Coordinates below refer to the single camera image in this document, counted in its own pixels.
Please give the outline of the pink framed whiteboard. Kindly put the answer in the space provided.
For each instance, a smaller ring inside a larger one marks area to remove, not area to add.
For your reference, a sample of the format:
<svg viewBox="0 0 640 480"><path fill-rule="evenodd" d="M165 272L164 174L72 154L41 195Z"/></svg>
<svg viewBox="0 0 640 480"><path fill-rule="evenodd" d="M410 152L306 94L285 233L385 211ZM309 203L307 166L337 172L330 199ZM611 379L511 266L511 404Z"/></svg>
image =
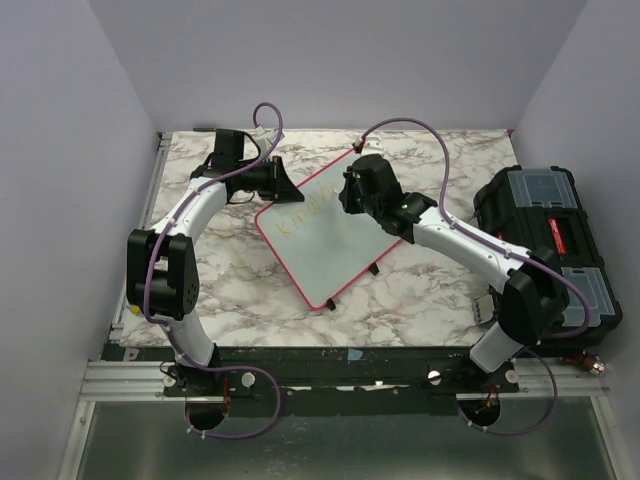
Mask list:
<svg viewBox="0 0 640 480"><path fill-rule="evenodd" d="M305 200L261 209L254 223L305 303L319 310L369 271L401 240L368 215L343 211L343 173L358 156L345 151L298 185Z"/></svg>

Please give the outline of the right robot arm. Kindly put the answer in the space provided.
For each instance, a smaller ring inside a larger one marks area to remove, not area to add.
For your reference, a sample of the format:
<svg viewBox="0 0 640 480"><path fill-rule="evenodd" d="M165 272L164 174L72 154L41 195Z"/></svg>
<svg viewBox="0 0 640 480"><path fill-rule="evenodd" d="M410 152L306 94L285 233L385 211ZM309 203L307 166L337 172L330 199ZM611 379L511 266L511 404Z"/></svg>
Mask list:
<svg viewBox="0 0 640 480"><path fill-rule="evenodd" d="M521 349L536 345L569 303L557 255L534 252L493 237L454 218L435 200L404 192L389 161L358 157L343 173L339 194L347 214L367 214L384 232L434 250L481 275L500 296L498 320L471 347L460 379L480 392L496 370Z"/></svg>

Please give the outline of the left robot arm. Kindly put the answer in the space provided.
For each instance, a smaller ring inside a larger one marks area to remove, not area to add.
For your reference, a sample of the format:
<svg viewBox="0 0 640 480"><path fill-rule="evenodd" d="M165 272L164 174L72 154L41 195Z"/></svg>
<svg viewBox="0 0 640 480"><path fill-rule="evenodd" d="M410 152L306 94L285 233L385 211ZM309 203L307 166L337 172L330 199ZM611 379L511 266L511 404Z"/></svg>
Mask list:
<svg viewBox="0 0 640 480"><path fill-rule="evenodd" d="M252 134L223 129L213 151L191 173L186 192L171 211L149 229L127 239L126 298L145 320L160 326L176 362L189 368L187 382L201 395L214 393L222 380L215 365L215 343L196 312L200 290L195 245L212 218L241 191L273 203L296 203L304 194L273 150L279 131Z"/></svg>

